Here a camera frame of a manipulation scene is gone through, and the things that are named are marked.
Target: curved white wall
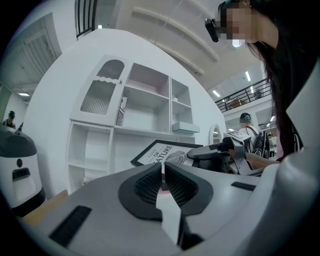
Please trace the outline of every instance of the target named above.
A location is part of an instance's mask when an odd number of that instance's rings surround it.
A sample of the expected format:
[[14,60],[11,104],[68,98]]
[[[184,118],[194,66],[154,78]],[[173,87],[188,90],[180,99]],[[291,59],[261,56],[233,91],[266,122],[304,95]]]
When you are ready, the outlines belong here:
[[43,187],[51,198],[66,189],[67,140],[75,100],[104,55],[119,56],[162,72],[189,87],[193,123],[200,127],[195,143],[208,145],[209,131],[218,124],[226,131],[218,107],[178,62],[150,42],[123,30],[97,29],[63,53],[39,83],[25,116],[23,131],[34,139]]

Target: black metal railing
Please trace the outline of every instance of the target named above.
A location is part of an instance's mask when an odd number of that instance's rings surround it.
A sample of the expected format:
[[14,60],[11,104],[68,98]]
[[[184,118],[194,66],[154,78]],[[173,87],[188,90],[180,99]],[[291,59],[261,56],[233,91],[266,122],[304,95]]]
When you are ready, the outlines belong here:
[[95,30],[98,0],[75,0],[76,38]]
[[223,113],[269,95],[271,95],[271,87],[267,83],[267,80],[263,79],[225,98],[216,101],[215,104]]

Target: cabinet door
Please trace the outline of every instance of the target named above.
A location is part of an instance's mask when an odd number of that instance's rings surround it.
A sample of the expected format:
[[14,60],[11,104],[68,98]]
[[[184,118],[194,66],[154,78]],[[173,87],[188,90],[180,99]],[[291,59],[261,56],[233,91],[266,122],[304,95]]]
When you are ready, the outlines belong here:
[[107,55],[92,70],[78,93],[70,119],[114,126],[123,86],[132,68],[130,61]]

